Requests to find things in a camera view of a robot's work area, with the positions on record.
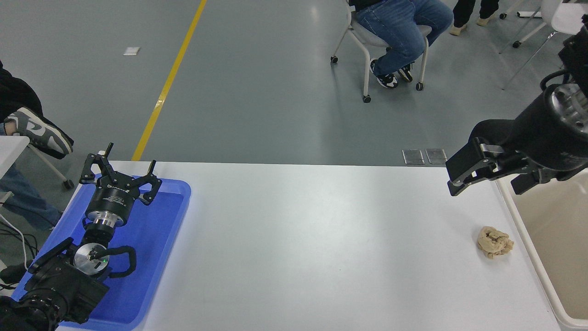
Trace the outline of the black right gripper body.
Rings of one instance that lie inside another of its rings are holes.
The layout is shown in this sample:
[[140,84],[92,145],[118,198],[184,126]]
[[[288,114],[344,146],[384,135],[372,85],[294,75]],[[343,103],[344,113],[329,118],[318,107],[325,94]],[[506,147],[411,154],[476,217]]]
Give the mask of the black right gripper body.
[[555,171],[587,163],[587,99],[581,90],[545,90],[513,122],[508,147]]

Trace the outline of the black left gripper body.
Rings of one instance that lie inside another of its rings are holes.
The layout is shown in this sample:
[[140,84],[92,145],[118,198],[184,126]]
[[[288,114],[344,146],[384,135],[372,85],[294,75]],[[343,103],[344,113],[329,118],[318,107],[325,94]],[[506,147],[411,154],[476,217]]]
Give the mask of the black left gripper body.
[[111,212],[119,217],[128,217],[140,191],[136,187],[127,187],[126,184],[123,180],[113,183],[107,177],[99,178],[87,207],[87,216],[97,212]]

